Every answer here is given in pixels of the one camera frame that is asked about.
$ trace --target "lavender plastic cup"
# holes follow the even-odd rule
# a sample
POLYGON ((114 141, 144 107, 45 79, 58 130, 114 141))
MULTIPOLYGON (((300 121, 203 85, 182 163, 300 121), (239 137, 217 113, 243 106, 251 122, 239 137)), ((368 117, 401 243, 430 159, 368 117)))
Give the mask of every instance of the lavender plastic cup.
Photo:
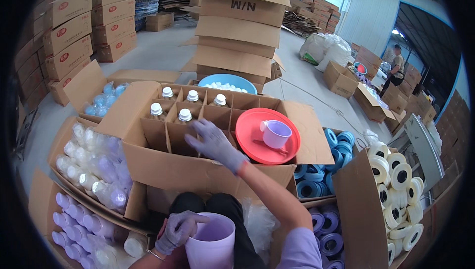
POLYGON ((288 125, 276 120, 264 121, 261 124, 261 131, 264 132, 262 140, 271 148, 282 148, 292 135, 288 125))
POLYGON ((190 269, 232 269, 236 226, 228 217, 217 213, 198 213, 210 222, 198 223, 198 230, 185 243, 190 269))

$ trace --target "open cardboard box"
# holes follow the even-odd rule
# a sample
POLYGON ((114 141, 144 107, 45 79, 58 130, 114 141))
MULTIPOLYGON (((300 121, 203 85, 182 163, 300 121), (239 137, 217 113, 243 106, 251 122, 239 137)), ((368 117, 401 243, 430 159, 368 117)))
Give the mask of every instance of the open cardboard box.
POLYGON ((287 165, 258 165, 256 167, 286 187, 293 177, 295 164, 334 163, 323 129, 311 106, 281 101, 265 96, 222 91, 228 94, 231 108, 213 107, 183 103, 183 96, 195 89, 200 99, 209 103, 217 90, 159 84, 157 82, 134 82, 110 108, 96 132, 113 135, 123 140, 124 153, 132 179, 135 182, 175 192, 228 193, 236 198, 256 198, 256 194, 240 178, 216 161, 200 157, 188 147, 183 136, 187 127, 170 123, 182 107, 193 108, 197 118, 207 118, 215 122, 227 135, 232 135, 237 118, 247 109, 266 107, 277 110, 292 120, 300 132, 301 147, 296 157, 287 165), (150 114, 154 99, 162 98, 162 88, 171 87, 178 96, 176 103, 169 107, 167 122, 153 120, 155 131, 151 135, 144 123, 150 114))
POLYGON ((64 87, 64 92, 81 118, 100 123, 101 117, 87 115, 84 113, 84 109, 87 104, 92 104, 95 96, 102 93, 104 86, 108 82, 113 81, 114 87, 117 87, 122 83, 134 81, 171 82, 175 81, 178 77, 180 77, 180 73, 173 71, 118 70, 106 78, 98 62, 94 60, 71 79, 68 85, 64 87))

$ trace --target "stacked cardboard boxes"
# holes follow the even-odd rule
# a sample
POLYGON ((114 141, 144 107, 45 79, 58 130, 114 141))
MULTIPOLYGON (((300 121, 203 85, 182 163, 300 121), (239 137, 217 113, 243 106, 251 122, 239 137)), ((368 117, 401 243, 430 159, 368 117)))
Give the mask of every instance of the stacked cardboard boxes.
POLYGON ((135 0, 92 0, 98 61, 114 63, 137 47, 135 0))
POLYGON ((289 0, 201 0, 198 48, 192 58, 198 80, 235 74, 262 92, 282 66, 272 65, 272 59, 279 61, 275 50, 286 6, 289 0))

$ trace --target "plastic wrap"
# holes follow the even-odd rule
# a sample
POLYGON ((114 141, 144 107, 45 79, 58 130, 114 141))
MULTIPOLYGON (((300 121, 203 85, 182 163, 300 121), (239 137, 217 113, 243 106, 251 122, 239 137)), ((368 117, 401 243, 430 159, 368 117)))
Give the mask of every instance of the plastic wrap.
POLYGON ((250 198, 242 200, 244 226, 256 253, 269 263, 272 232, 280 226, 276 217, 262 204, 251 204, 250 198))

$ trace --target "white bottle cap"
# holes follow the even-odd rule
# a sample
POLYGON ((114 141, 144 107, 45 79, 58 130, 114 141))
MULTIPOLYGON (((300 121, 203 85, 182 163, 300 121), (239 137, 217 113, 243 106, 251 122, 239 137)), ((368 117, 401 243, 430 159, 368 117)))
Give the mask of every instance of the white bottle cap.
POLYGON ((214 98, 214 103, 218 104, 219 106, 223 106, 226 104, 226 96, 223 94, 217 94, 216 98, 214 98))
POLYGON ((188 101, 198 101, 198 92, 192 89, 191 91, 188 92, 188 96, 186 97, 188 101))
POLYGON ((183 108, 180 110, 180 114, 178 114, 178 119, 182 122, 188 122, 191 120, 191 111, 187 108, 183 108))
POLYGON ((162 90, 162 97, 164 98, 171 98, 173 97, 173 91, 170 87, 164 87, 162 90))
POLYGON ((153 103, 150 106, 150 114, 153 116, 159 116, 163 113, 162 106, 160 103, 153 103))

